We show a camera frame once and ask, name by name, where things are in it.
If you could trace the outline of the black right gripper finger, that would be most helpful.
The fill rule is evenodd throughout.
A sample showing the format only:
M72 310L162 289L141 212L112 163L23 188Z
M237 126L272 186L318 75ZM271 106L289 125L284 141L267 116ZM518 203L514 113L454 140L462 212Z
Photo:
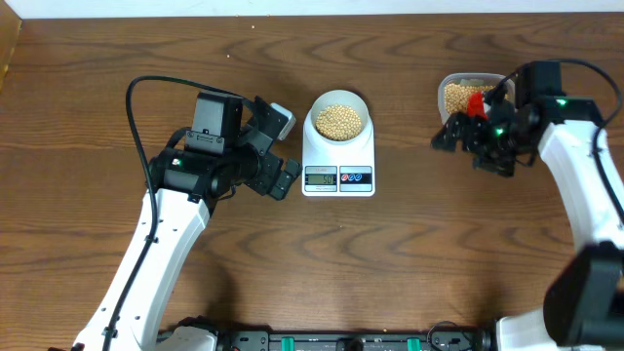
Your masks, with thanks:
M476 157L473 160L473 168L502 177L512 177L515 172L515 162L510 160L489 159Z
M456 145L464 138L465 129L472 123L466 113L451 114L442 128L432 137L430 146L439 151L455 151Z

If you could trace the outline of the red plastic measuring scoop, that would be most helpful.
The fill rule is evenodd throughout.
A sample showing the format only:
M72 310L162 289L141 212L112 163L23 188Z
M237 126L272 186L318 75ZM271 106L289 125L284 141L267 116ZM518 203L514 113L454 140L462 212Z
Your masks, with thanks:
M479 117L484 119L488 118L486 114L483 92L476 92L469 97L466 113L470 117Z

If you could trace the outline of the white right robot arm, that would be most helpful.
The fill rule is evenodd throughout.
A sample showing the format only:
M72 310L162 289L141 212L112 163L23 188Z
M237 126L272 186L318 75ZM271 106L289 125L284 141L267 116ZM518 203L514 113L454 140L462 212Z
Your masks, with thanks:
M461 149L477 170L510 177L543 161L557 183L575 255L538 309L469 338L473 350L619 350L623 346L623 182L603 115L563 88L559 58L502 76L454 73L438 90L436 150Z

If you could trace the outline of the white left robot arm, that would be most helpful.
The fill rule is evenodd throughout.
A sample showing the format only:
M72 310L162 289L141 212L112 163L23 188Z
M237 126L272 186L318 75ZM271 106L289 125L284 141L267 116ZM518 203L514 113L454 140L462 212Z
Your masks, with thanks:
M98 310L77 335L75 350L208 350L216 332L192 322L160 336L181 267L208 227L218 201L246 185L282 200L301 173L271 154L293 114L260 97L224 92L197 96L193 123L173 133L147 166L147 191L135 234Z

